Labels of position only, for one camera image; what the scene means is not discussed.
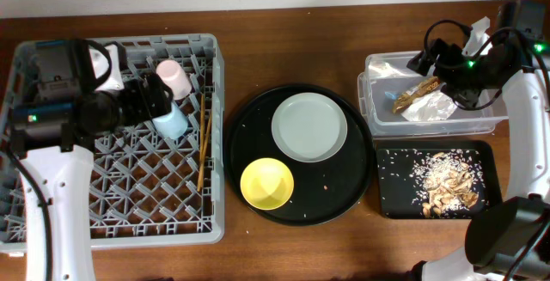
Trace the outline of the brown snack wrapper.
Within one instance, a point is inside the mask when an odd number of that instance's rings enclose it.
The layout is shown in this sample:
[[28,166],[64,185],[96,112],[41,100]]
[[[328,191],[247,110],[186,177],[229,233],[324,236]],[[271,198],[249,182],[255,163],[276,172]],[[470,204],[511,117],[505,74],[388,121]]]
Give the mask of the brown snack wrapper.
[[440,84],[439,78],[432,76],[406,90],[394,101],[392,113],[400,113],[404,111],[410,107],[416,99],[433,92],[439,87]]

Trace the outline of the pink cup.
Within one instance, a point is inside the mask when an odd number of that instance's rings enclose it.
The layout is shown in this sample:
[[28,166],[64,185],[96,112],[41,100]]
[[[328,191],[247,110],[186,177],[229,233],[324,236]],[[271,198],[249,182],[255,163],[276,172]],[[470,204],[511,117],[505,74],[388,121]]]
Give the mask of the pink cup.
[[184,99],[193,91],[193,86],[186,72],[175,60],[161,61],[156,67],[156,74],[172,89],[176,101]]

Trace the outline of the white tissue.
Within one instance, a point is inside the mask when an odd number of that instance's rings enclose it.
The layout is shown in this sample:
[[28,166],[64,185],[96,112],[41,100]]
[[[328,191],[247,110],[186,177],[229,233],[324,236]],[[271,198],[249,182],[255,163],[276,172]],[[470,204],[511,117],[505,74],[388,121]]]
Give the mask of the white tissue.
[[448,119],[457,109],[453,100],[440,90],[413,101],[401,115],[411,122],[430,122]]

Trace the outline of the blue cup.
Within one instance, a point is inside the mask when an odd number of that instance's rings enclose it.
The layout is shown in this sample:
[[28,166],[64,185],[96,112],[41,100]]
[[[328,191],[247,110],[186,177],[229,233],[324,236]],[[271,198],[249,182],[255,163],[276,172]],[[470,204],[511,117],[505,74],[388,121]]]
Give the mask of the blue cup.
[[178,139],[183,136],[188,128],[188,120],[179,109],[177,103],[171,103],[171,111],[163,116],[152,119],[156,131],[164,138]]

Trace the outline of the wooden chopstick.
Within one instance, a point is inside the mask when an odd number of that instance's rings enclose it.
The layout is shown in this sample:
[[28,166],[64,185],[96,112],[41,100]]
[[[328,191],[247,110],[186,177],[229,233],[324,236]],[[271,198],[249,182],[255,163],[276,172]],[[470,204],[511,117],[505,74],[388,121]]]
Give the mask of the wooden chopstick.
[[203,187],[203,176],[204,176],[204,157],[203,157],[203,148],[205,142],[205,95],[201,95],[200,102],[200,128],[199,128],[199,177],[198,177],[198,192],[202,190]]
[[206,151],[207,151],[207,148],[208,148],[208,144],[209,144],[209,141],[210,141],[210,135],[211,135],[211,126],[212,126],[212,120],[213,120],[213,115],[211,114],[209,116],[209,119],[208,119],[208,124],[207,124],[207,127],[206,127],[206,133],[205,133],[205,140],[203,142],[203,146],[202,146],[202,150],[201,150],[201,155],[200,155],[200,161],[201,161],[201,166],[204,165],[205,163],[205,158],[206,158]]

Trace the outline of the grey plate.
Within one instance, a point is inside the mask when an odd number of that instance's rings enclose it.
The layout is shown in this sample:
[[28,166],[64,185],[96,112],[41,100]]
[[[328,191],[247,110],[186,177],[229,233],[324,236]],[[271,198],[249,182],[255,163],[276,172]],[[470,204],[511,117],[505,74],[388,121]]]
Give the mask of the grey plate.
[[277,147],[299,162],[321,162],[343,147],[348,133],[343,109],[331,98],[312,92],[286,98],[272,116]]

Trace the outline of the yellow bowl with food scraps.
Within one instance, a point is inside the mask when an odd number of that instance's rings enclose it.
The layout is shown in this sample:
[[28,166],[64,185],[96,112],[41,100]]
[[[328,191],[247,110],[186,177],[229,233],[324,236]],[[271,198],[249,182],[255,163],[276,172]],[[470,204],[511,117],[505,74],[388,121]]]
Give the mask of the yellow bowl with food scraps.
[[253,208],[271,211],[286,204],[294,191],[290,169],[274,158],[260,158],[249,163],[239,182],[243,198]]

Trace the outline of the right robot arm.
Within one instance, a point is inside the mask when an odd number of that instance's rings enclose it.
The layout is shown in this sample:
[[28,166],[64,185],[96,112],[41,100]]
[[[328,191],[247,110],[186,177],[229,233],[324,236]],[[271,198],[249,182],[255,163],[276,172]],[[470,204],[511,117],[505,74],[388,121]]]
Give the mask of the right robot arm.
[[549,44],[545,4],[517,0],[498,9],[496,29],[457,26],[464,46],[425,36],[407,67],[433,73],[462,110],[477,111],[480,93],[504,100],[510,127],[510,179],[502,203],[473,217],[465,244],[440,260],[421,261],[415,280],[549,278]]

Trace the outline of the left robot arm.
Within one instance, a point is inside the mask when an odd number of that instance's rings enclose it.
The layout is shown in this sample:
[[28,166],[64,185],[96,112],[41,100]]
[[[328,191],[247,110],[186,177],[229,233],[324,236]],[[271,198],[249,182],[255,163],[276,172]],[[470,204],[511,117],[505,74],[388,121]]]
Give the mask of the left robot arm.
[[89,183],[95,140],[172,112],[155,73],[123,79],[125,47],[35,42],[16,59],[31,78],[9,116],[6,154],[25,192],[28,280],[93,280]]

